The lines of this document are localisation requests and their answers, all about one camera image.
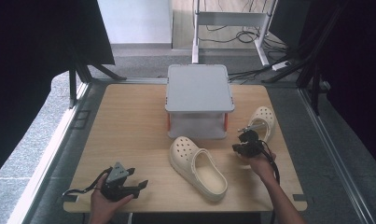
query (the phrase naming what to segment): gray carpet floor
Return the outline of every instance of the gray carpet floor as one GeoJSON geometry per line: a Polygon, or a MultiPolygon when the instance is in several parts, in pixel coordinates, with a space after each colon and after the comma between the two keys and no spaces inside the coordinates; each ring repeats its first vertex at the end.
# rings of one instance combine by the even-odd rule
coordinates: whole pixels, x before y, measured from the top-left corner
{"type": "MultiPolygon", "coordinates": [[[[230,73],[256,70],[261,67],[258,56],[252,52],[206,52],[201,63],[219,63],[230,73]]],[[[191,58],[184,51],[164,49],[138,49],[126,54],[121,49],[114,52],[116,65],[107,65],[115,73],[134,81],[162,81],[171,64],[186,64],[191,58]]],[[[63,211],[62,193],[69,188],[77,168],[91,125],[108,84],[114,81],[97,69],[90,67],[95,77],[82,102],[59,153],[49,168],[35,202],[24,223],[81,223],[84,216],[63,211]]],[[[276,73],[260,74],[245,84],[260,84],[276,73]]],[[[365,223],[357,214],[351,195],[346,190],[313,119],[302,101],[294,81],[299,72],[265,85],[274,112],[294,162],[303,188],[308,208],[302,212],[309,223],[365,223]]],[[[60,74],[53,80],[47,102],[30,130],[21,140],[0,172],[0,223],[7,223],[14,205],[30,180],[38,161],[47,147],[54,130],[69,105],[68,75],[60,74]]],[[[376,162],[345,121],[332,108],[325,94],[320,95],[320,119],[342,157],[362,197],[376,221],[376,162]]],[[[261,223],[269,223],[270,213],[261,214],[261,223]]],[[[115,223],[126,223],[127,215],[119,214],[115,223]]]]}

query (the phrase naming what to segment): wooden table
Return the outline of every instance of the wooden table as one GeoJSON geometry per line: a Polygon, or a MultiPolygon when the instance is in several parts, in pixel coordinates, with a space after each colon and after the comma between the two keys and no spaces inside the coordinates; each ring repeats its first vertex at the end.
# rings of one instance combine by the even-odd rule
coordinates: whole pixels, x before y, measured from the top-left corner
{"type": "MultiPolygon", "coordinates": [[[[229,188],[222,201],[205,200],[169,163],[169,148],[174,139],[167,135],[166,86],[155,84],[107,87],[70,189],[86,188],[104,169],[120,161],[126,169],[135,168],[125,186],[149,180],[139,198],[124,206],[123,212],[271,211],[272,202],[264,185],[235,156],[231,145],[239,143],[237,130],[247,125],[255,110],[261,105],[272,108],[272,103],[263,86],[232,85],[231,88],[235,110],[229,114],[227,137],[192,139],[198,147],[210,151],[219,171],[228,180],[229,188]]],[[[298,210],[305,210],[306,202],[293,200],[294,194],[303,192],[278,123],[268,145],[277,154],[281,187],[298,210]]],[[[64,203],[64,210],[87,213],[90,197],[90,192],[79,195],[75,203],[64,203]]]]}

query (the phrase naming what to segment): person's left hand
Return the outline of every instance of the person's left hand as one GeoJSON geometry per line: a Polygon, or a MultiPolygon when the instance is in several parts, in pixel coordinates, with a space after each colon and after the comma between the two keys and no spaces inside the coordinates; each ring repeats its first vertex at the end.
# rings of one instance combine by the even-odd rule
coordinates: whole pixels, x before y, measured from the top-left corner
{"type": "Polygon", "coordinates": [[[106,180],[107,174],[98,180],[94,192],[91,195],[91,217],[90,224],[107,223],[115,215],[116,211],[132,200],[133,195],[126,196],[117,202],[111,202],[101,193],[101,186],[106,180]]]}

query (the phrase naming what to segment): hand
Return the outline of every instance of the hand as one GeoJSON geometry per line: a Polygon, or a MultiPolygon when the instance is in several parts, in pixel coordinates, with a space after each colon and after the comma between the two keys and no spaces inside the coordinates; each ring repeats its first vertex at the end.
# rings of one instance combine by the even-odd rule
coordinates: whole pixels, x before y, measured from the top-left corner
{"type": "Polygon", "coordinates": [[[90,224],[103,224],[107,223],[115,215],[116,211],[132,200],[133,195],[129,195],[120,199],[117,202],[111,202],[101,193],[101,186],[106,180],[107,174],[101,176],[98,180],[94,192],[91,195],[91,217],[90,224]]]}
{"type": "MultiPolygon", "coordinates": [[[[270,154],[275,160],[275,153],[271,152],[270,154]]],[[[275,178],[274,170],[272,169],[269,160],[263,154],[259,154],[253,158],[242,157],[242,159],[245,162],[249,163],[251,169],[260,177],[260,179],[269,180],[269,178],[275,178]]]]}

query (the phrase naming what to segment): forearm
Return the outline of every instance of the forearm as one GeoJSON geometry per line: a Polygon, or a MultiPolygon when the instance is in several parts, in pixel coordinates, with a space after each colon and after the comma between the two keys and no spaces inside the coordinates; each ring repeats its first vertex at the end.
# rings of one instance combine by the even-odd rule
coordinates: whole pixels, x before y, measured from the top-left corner
{"type": "Polygon", "coordinates": [[[275,215],[278,217],[279,223],[306,223],[292,202],[290,202],[290,200],[287,198],[275,178],[262,178],[262,181],[270,194],[272,206],[274,208],[275,215]]]}

